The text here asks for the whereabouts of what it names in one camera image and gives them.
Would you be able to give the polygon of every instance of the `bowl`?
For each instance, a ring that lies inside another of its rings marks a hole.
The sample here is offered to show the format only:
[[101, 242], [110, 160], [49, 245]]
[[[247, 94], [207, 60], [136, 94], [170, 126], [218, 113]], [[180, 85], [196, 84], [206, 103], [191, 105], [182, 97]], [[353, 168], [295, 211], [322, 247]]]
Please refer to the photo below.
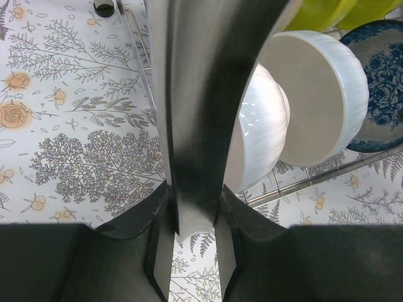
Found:
[[287, 109], [278, 84], [258, 65], [234, 126], [224, 183], [239, 192], [257, 183], [275, 166], [287, 133]]
[[305, 0], [287, 30], [324, 31], [342, 20], [357, 0]]
[[403, 0], [358, 0], [355, 7], [339, 22], [338, 27], [352, 30], [365, 23], [379, 20], [402, 3]]
[[348, 145], [363, 153], [403, 143], [403, 22], [374, 21], [349, 32], [340, 42], [360, 60], [370, 99], [364, 124]]
[[360, 61], [336, 39], [314, 31], [277, 33], [259, 57], [284, 89], [290, 124], [280, 160], [310, 167], [345, 148], [368, 107]]

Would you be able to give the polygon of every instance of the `orange flower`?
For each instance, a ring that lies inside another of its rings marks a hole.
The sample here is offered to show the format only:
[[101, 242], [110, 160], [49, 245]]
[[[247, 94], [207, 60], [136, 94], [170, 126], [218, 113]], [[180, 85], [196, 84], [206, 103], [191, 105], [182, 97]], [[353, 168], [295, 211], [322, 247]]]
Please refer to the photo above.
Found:
[[20, 106], [7, 104], [0, 106], [0, 124], [6, 128], [17, 128], [25, 123], [28, 113]]
[[13, 73], [13, 77], [10, 80], [5, 80], [8, 84], [7, 88], [10, 90], [18, 89], [18, 88], [25, 88], [30, 83], [30, 77], [26, 74], [15, 74]]

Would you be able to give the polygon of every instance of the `wire rack bar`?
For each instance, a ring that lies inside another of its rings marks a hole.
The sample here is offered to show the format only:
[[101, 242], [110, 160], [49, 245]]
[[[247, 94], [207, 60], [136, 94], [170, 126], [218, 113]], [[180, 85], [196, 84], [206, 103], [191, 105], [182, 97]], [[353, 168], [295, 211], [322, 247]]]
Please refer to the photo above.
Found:
[[[127, 14], [126, 16], [127, 16], [128, 25], [130, 27], [130, 31], [131, 31], [132, 36], [133, 36], [133, 40], [135, 42], [135, 48], [136, 48], [138, 60], [140, 62], [141, 68], [142, 68], [141, 77], [142, 77], [142, 80], [144, 82], [147, 98], [149, 99], [151, 109], [155, 112], [156, 106], [155, 106], [154, 98], [153, 98], [153, 95], [152, 95], [152, 90], [151, 90], [151, 87], [150, 87], [150, 81], [147, 78], [147, 76], [150, 76], [150, 74], [148, 74], [147, 71], [152, 70], [152, 67], [151, 66], [146, 67], [144, 62], [143, 62], [143, 60], [142, 60], [142, 58], [141, 58], [141, 55], [140, 55], [141, 51], [144, 51], [146, 59], [148, 61], [148, 64], [150, 65], [150, 58], [149, 58], [149, 54], [147, 53], [147, 47], [146, 47], [144, 39], [143, 39], [143, 37], [141, 35], [141, 30], [140, 30], [139, 24], [137, 23], [135, 15], [132, 12], [130, 12], [130, 14]], [[396, 18], [391, 18], [391, 20], [401, 20], [402, 18], [403, 18], [403, 16], [399, 16], [399, 17], [396, 17]], [[135, 39], [134, 30], [137, 30], [137, 33], [139, 33], [139, 36], [140, 36], [139, 44], [140, 45], [138, 45], [138, 43], [137, 43], [137, 41]], [[335, 32], [339, 32], [342, 35], [341, 30], [332, 30], [332, 31], [328, 31], [328, 32], [325, 32], [325, 33], [330, 34], [330, 33], [335, 33]], [[277, 185], [276, 190], [274, 190], [272, 192], [269, 192], [267, 194], [264, 194], [262, 196], [256, 197], [256, 198], [251, 198], [251, 199], [247, 198], [247, 195], [246, 195], [246, 193], [244, 191], [242, 191], [242, 194], [243, 194], [243, 197], [246, 200], [246, 203], [249, 206], [251, 206], [252, 208], [257, 208], [259, 206], [268, 204], [268, 203], [270, 203], [272, 201], [276, 201], [277, 199], [284, 198], [284, 197], [286, 197], [288, 195], [291, 195], [293, 193], [301, 191], [301, 190], [303, 190], [303, 189], [305, 189], [307, 187], [314, 186], [314, 185], [319, 184], [321, 182], [324, 182], [324, 181], [327, 181], [329, 179], [341, 176], [341, 175], [349, 173], [349, 172], [351, 172], [353, 170], [362, 168], [362, 167], [364, 167], [364, 166], [366, 166], [368, 164], [372, 164], [372, 163], [374, 163], [374, 162], [376, 162], [378, 160], [385, 159], [385, 158], [387, 158], [389, 156], [392, 156], [392, 155], [395, 155], [395, 154], [397, 154], [399, 152], [403, 152], [403, 145], [398, 146], [398, 147], [393, 148], [393, 149], [390, 149], [388, 151], [381, 152], [381, 153], [370, 154], [368, 156], [364, 156], [363, 154], [360, 153], [359, 154], [359, 158], [360, 158], [359, 160], [356, 160], [356, 161], [353, 161], [353, 162], [350, 162], [350, 163], [347, 163], [347, 164], [344, 164], [344, 165], [341, 165], [341, 166], [339, 166], [337, 160], [334, 159], [334, 163], [336, 165], [335, 169], [326, 171], [326, 172], [321, 173], [321, 174], [311, 176], [308, 168], [305, 168], [305, 173], [307, 175], [306, 179], [304, 179], [303, 181], [295, 182], [295, 183], [293, 183], [291, 185], [288, 185], [288, 186], [285, 186], [285, 187], [280, 186], [280, 183], [278, 181], [278, 177], [276, 175], [276, 172], [273, 169], [273, 175], [274, 175], [276, 185]]]

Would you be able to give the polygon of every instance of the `blue flower pattern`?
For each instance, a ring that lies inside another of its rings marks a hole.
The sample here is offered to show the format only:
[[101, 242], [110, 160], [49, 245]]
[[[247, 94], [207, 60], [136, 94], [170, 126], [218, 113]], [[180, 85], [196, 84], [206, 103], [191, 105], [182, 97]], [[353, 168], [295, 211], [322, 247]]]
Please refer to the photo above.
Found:
[[[341, 42], [348, 46], [388, 30], [403, 33], [403, 22], [374, 21], [353, 30], [344, 36]], [[366, 119], [378, 126], [387, 126], [393, 131], [395, 127], [403, 124], [403, 43], [389, 43], [387, 49], [374, 53], [363, 68], [370, 90]], [[353, 140], [348, 148], [359, 152], [378, 152], [402, 142], [403, 137], [393, 142]]]

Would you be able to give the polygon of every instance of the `black rubber cap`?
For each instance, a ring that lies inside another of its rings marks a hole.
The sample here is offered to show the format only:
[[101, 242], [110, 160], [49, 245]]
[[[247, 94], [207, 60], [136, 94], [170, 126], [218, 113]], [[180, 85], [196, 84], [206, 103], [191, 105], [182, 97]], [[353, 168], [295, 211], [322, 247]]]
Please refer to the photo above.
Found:
[[99, 5], [98, 7], [96, 7], [95, 3], [94, 3], [94, 9], [95, 9], [95, 13], [98, 16], [103, 17], [103, 18], [110, 17], [115, 12], [115, 7], [114, 7], [112, 1], [110, 1], [110, 3], [103, 3], [103, 4]]

